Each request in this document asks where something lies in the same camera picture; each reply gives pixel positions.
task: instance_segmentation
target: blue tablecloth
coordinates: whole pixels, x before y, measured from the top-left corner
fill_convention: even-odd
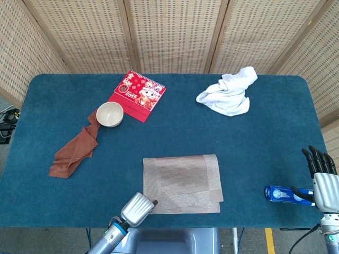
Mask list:
[[[0,226],[104,227],[142,192],[142,159],[215,153],[221,213],[150,215],[153,228],[308,227],[314,207],[268,202],[265,185],[311,187],[301,148],[325,150],[306,82],[259,76],[251,105],[227,117],[195,102],[220,75],[152,74],[167,87],[146,123],[101,127],[99,146],[68,179],[49,177],[54,154],[106,102],[124,75],[38,75],[28,89],[0,182]]]

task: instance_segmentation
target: blue box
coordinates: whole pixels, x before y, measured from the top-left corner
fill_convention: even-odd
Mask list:
[[[303,194],[313,195],[313,190],[311,189],[298,189]],[[312,203],[308,200],[302,199],[293,193],[290,187],[280,187],[280,186],[265,186],[265,197],[267,200],[272,202],[281,202],[281,203],[291,203],[291,204],[300,204],[300,205],[309,205],[315,206],[315,203]]]

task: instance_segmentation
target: gray floor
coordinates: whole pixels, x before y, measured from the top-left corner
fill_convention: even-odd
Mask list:
[[[9,105],[0,97],[0,111]],[[0,175],[3,171],[10,144],[0,145]],[[104,229],[92,229],[95,242]],[[279,231],[273,229],[275,253],[288,254],[290,247],[305,231]],[[220,229],[221,254],[233,253],[231,229]],[[85,229],[75,228],[0,228],[0,253],[11,254],[77,254],[88,250]],[[240,252],[244,254],[267,253],[264,229],[245,229]],[[326,254],[323,237],[314,232],[300,242],[293,254]]]

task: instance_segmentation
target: silver robot hand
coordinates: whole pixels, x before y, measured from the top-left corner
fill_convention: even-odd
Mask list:
[[[312,146],[309,151],[302,150],[308,162],[308,168],[314,188],[316,206],[324,213],[321,232],[325,237],[327,252],[339,254],[339,176],[333,159]]]
[[[127,235],[127,229],[140,225],[157,203],[137,192],[121,210],[121,217],[118,217],[112,225],[110,223],[104,235],[87,253],[110,254]]]

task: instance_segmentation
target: robot finger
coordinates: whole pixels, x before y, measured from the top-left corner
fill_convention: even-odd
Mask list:
[[[320,159],[322,160],[324,172],[325,173],[331,173],[330,168],[329,168],[329,164],[328,164],[328,161],[327,161],[325,155],[322,152],[320,152],[319,150],[317,150],[317,151],[319,153]]]
[[[324,167],[323,167],[322,161],[320,159],[320,155],[318,153],[318,150],[315,149],[313,146],[309,146],[308,148],[313,154],[313,159],[314,159],[314,162],[316,164],[317,171],[320,172],[320,173],[324,173],[325,172]]]
[[[302,153],[305,155],[308,163],[308,169],[311,174],[311,178],[314,178],[314,174],[317,172],[316,164],[314,163],[312,155],[306,149],[301,150]]]
[[[329,156],[327,153],[324,153],[324,156],[326,157],[327,162],[329,164],[329,171],[330,171],[330,173],[334,174],[334,175],[337,175],[337,170],[335,168],[334,160],[332,159],[332,157]]]

